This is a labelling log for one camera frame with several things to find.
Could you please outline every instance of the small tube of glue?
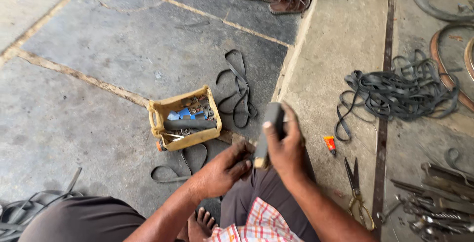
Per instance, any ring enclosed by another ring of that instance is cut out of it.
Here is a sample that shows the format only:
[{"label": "small tube of glue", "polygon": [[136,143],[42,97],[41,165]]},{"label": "small tube of glue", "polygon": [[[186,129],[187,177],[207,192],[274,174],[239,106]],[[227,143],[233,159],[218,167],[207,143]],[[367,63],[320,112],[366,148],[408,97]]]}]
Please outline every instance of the small tube of glue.
[{"label": "small tube of glue", "polygon": [[334,144],[334,137],[333,136],[324,137],[324,141],[326,142],[326,145],[328,146],[329,152],[331,152],[332,155],[336,156],[336,145]]}]

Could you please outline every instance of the scissors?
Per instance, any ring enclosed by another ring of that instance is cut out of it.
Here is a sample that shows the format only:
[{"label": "scissors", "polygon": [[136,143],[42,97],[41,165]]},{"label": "scissors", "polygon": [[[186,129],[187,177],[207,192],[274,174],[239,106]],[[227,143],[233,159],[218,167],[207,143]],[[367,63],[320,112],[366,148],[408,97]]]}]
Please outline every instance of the scissors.
[{"label": "scissors", "polygon": [[372,216],[370,215],[369,210],[367,207],[364,205],[364,200],[362,199],[362,194],[360,193],[360,188],[359,188],[359,166],[357,164],[357,157],[355,158],[355,163],[354,163],[354,173],[352,173],[351,167],[349,167],[349,162],[347,162],[347,158],[344,157],[344,163],[346,165],[346,171],[347,171],[347,176],[349,177],[349,183],[351,184],[352,188],[352,198],[351,201],[349,202],[349,208],[347,209],[349,211],[349,214],[353,217],[352,215],[352,207],[354,204],[358,201],[359,202],[359,217],[364,225],[365,228],[367,228],[367,225],[365,224],[365,219],[362,214],[362,209],[364,209],[366,213],[366,217],[370,220],[371,227],[370,229],[367,228],[369,231],[372,231],[375,229],[375,223],[374,220],[372,219]]}]

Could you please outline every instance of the black rubber tube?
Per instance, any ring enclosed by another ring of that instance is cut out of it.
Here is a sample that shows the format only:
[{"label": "black rubber tube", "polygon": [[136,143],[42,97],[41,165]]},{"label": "black rubber tube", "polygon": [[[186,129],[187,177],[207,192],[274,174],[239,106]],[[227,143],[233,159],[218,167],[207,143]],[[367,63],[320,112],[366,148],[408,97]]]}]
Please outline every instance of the black rubber tube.
[{"label": "black rubber tube", "polygon": [[216,121],[193,120],[193,119],[172,120],[172,121],[163,122],[164,128],[169,131],[188,129],[188,128],[211,129],[211,128],[216,128],[216,124],[217,124]]},{"label": "black rubber tube", "polygon": [[428,0],[414,0],[418,7],[420,7],[425,13],[431,15],[439,20],[444,21],[472,21],[474,20],[474,13],[466,13],[462,15],[456,15],[452,13],[448,13],[437,9],[436,7],[432,6]]}]

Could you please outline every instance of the checkered cloth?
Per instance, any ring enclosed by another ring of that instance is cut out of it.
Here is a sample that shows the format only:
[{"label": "checkered cloth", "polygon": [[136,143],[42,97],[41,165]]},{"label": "checkered cloth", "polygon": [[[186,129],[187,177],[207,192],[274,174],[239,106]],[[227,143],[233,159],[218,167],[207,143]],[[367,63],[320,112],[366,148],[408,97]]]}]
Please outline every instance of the checkered cloth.
[{"label": "checkered cloth", "polygon": [[247,217],[245,226],[235,224],[222,229],[217,227],[207,242],[302,242],[293,233],[282,215],[267,202],[257,197]]}]

